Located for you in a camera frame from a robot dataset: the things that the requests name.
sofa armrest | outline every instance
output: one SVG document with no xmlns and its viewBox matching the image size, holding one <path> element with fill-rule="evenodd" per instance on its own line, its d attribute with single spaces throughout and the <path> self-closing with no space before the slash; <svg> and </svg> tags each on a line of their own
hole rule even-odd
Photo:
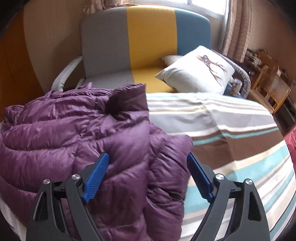
<svg viewBox="0 0 296 241">
<path fill-rule="evenodd" d="M 243 86 L 243 89 L 241 91 L 241 97 L 246 99 L 249 92 L 250 92 L 250 89 L 251 89 L 251 80 L 250 80 L 250 77 L 248 76 L 247 72 L 242 67 L 240 67 L 239 65 L 237 65 L 236 63 L 231 61 L 229 58 L 225 57 L 224 55 L 222 55 L 222 54 L 220 54 L 220 53 L 218 53 L 216 51 L 214 51 L 214 52 L 216 54 L 220 55 L 222 58 L 224 58 L 235 69 L 235 71 L 238 72 L 242 76 L 244 86 Z"/>
<path fill-rule="evenodd" d="M 76 57 L 71 61 L 52 83 L 52 90 L 63 92 L 64 84 L 77 65 L 82 61 L 82 56 Z"/>
</svg>

silver screw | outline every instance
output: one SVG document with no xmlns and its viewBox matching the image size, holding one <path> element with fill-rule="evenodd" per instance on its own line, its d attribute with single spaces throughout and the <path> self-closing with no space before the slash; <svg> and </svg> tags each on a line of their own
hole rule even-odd
<svg viewBox="0 0 296 241">
<path fill-rule="evenodd" d="M 252 185 L 253 181 L 251 179 L 246 179 L 246 184 Z"/>
<path fill-rule="evenodd" d="M 74 174 L 73 176 L 72 176 L 72 179 L 73 180 L 77 180 L 77 179 L 79 179 L 80 178 L 80 175 L 79 174 Z"/>
<path fill-rule="evenodd" d="M 50 180 L 49 179 L 45 179 L 44 181 L 43 181 L 43 184 L 49 184 L 50 183 Z"/>
<path fill-rule="evenodd" d="M 223 176 L 222 174 L 217 174 L 217 175 L 216 175 L 216 178 L 217 178 L 218 180 L 223 180 L 223 179 L 224 179 L 224 176 Z"/>
</svg>

window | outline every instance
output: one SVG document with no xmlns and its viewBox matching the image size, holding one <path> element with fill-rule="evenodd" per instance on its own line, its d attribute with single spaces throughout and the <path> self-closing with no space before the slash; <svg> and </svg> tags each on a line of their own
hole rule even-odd
<svg viewBox="0 0 296 241">
<path fill-rule="evenodd" d="M 226 8 L 226 0 L 134 0 L 134 3 L 178 7 L 218 19 L 223 19 Z"/>
</svg>

orange wood surface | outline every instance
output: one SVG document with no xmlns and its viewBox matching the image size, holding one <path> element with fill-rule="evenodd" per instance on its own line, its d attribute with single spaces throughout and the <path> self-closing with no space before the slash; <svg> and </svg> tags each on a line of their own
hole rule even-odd
<svg viewBox="0 0 296 241">
<path fill-rule="evenodd" d="M 42 95 L 27 51 L 20 11 L 0 39 L 0 121 L 5 107 L 24 105 Z"/>
</svg>

purple puffer jacket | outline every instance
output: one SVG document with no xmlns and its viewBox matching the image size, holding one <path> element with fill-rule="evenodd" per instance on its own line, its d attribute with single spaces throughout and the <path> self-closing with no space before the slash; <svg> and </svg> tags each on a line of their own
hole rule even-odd
<svg viewBox="0 0 296 241">
<path fill-rule="evenodd" d="M 51 91 L 5 111 L 0 194 L 28 222 L 42 181 L 68 179 L 106 151 L 110 165 L 89 210 L 108 241 L 174 241 L 181 234 L 189 178 L 188 136 L 150 123 L 145 86 Z M 76 236 L 67 202 L 67 226 Z"/>
</svg>

